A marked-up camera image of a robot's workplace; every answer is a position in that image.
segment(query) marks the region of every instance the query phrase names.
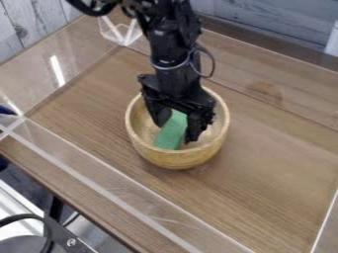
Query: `green block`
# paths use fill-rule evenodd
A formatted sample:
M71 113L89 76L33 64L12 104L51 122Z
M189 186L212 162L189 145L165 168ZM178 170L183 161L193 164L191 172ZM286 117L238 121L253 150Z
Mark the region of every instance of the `green block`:
M162 149L179 150L187 127L186 114L173 110L171 118L157 136L154 145Z

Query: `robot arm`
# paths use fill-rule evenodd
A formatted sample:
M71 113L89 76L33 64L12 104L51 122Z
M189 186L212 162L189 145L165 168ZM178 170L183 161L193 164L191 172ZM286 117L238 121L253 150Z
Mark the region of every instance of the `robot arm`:
M151 44L151 64L157 74L143 74L139 82L147 109L155 124L162 127L171 109L187 114L185 142L198 141L214 121L216 100L201 87L201 77L216 69L212 53L198 43L202 34L189 0L82 0L69 3L90 16L103 16L121 5L125 14L137 18ZM201 53L213 59L209 76L201 74Z

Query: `wooden table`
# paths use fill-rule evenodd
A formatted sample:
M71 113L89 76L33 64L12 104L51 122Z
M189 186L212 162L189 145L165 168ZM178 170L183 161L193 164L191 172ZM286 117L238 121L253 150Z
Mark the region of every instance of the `wooden table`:
M153 72L147 44L141 40L133 48L119 47L99 37L95 28L95 20L79 20L2 66L8 84L3 92L16 94L11 89L26 86L14 101L30 121L57 134L51 141L67 142L59 146L51 142L42 155L10 135L0 153L139 252L198 252L191 241L187 245L175 236L199 238L198 245L209 244L205 252L250 252L212 245L214 234L216 241L230 236L256 252L310 252L338 188L338 73L206 32L202 43L217 55L218 70L204 84L230 107L232 129L208 164L173 172L143 160L125 129L126 108L141 91L137 76ZM30 83L45 87L49 81L57 84L57 77L47 74L45 83L37 78L46 61L31 65L34 53L41 58L59 53L69 81L43 95L28 94L30 101L41 101L58 90L35 108L24 96L33 92ZM18 66L31 70L19 73ZM37 140L41 146L47 134ZM63 164L59 169L54 156L73 167ZM165 202L159 206L171 205L170 209L158 209L157 202L145 207L139 202L147 200L133 195L130 200L129 191L117 195L119 172L135 187L149 189L145 198L153 192ZM113 196L147 210L146 217L173 234L166 236L157 225L126 211ZM189 215L194 221L185 223Z

